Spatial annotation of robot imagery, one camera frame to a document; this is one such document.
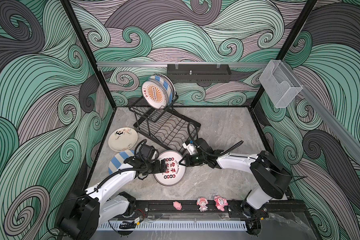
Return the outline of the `white plate red Chinese characters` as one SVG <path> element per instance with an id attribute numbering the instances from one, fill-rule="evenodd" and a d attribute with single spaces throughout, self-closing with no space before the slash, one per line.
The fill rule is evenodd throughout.
<path id="1" fill-rule="evenodd" d="M 186 173 L 186 167 L 180 165 L 183 156 L 176 151 L 165 151 L 159 155 L 159 160 L 164 160 L 166 169 L 163 173 L 155 174 L 158 183 L 163 186 L 174 186 L 178 184 Z"/>

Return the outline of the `orange sunburst plate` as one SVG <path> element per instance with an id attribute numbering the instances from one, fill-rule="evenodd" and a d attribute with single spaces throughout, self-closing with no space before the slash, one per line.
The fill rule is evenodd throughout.
<path id="1" fill-rule="evenodd" d="M 154 109 L 163 109 L 166 106 L 165 91 L 157 82 L 151 80 L 144 82 L 142 94 L 147 103 Z"/>

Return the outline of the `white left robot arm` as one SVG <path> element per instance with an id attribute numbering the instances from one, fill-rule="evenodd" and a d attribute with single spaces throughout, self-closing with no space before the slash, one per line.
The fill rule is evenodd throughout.
<path id="1" fill-rule="evenodd" d="M 89 240 L 97 228 L 115 216 L 134 213 L 136 199 L 119 190 L 129 182 L 150 174 L 164 173 L 166 164 L 159 160 L 159 151 L 138 143 L 134 150 L 117 153 L 109 165 L 109 175 L 85 190 L 72 191 L 59 208 L 61 216 L 55 221 L 63 236 L 73 240 Z"/>

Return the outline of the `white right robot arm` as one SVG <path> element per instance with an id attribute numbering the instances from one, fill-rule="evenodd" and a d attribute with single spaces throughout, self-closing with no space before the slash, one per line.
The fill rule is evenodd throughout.
<path id="1" fill-rule="evenodd" d="M 242 143 L 240 141 L 227 151 L 222 151 L 213 150 L 202 138 L 187 140 L 183 143 L 183 148 L 188 153 L 180 160 L 180 165 L 207 165 L 212 169 L 233 169 L 252 174 L 258 186 L 248 193 L 241 203 L 240 211 L 246 218 L 265 218 L 268 214 L 264 210 L 264 204 L 271 200 L 281 200 L 293 177 L 268 151 L 254 155 L 232 153 Z"/>

